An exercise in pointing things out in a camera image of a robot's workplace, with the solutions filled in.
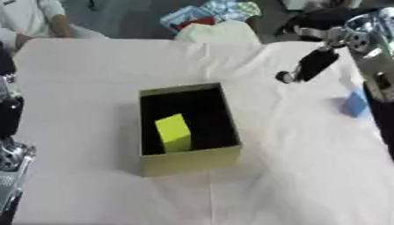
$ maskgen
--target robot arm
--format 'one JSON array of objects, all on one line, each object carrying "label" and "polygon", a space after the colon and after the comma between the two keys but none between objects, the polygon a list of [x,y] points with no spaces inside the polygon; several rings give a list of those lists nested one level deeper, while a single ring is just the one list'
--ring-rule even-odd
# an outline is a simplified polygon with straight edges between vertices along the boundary
[{"label": "robot arm", "polygon": [[34,147],[15,142],[24,99],[15,88],[16,68],[0,45],[0,223],[11,224],[23,192],[26,172],[35,158]]},{"label": "robot arm", "polygon": [[281,33],[324,42],[323,47],[303,57],[295,71],[277,74],[285,83],[309,81],[338,59],[336,48],[349,48],[365,80],[375,122],[394,160],[394,7],[313,11],[290,19]]}]

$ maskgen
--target yellow cube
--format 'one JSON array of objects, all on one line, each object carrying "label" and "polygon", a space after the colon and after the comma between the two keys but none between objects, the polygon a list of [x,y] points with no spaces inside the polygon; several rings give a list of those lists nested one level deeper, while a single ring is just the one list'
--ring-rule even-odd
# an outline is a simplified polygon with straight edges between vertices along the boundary
[{"label": "yellow cube", "polygon": [[160,134],[165,152],[179,152],[190,150],[191,134],[182,114],[156,120],[156,128]]}]

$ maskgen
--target white tablecloth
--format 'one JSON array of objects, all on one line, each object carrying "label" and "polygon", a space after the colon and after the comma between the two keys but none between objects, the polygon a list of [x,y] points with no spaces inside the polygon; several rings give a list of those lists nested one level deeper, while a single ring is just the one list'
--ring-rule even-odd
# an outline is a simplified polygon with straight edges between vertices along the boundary
[{"label": "white tablecloth", "polygon": [[[394,170],[370,118],[339,111],[346,50],[310,83],[274,79],[315,44],[34,40],[16,56],[38,148],[15,222],[89,225],[394,224]],[[234,166],[162,178],[138,168],[140,89],[222,82],[241,139]]]}]

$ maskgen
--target white pants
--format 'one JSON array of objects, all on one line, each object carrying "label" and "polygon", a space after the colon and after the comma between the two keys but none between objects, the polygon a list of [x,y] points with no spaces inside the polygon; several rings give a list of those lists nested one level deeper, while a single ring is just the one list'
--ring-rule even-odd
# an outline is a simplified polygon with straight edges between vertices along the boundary
[{"label": "white pants", "polygon": [[83,28],[78,25],[70,25],[71,30],[76,39],[107,39],[107,37],[99,32],[94,32],[92,30]]}]

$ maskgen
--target open box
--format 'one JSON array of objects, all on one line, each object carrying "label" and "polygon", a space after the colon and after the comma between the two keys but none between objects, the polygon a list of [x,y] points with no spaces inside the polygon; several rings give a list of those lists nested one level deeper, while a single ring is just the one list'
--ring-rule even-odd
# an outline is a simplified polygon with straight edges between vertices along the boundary
[{"label": "open box", "polygon": [[[212,169],[234,163],[241,141],[219,83],[140,91],[143,176]],[[165,153],[155,121],[182,113],[192,149]]]}]

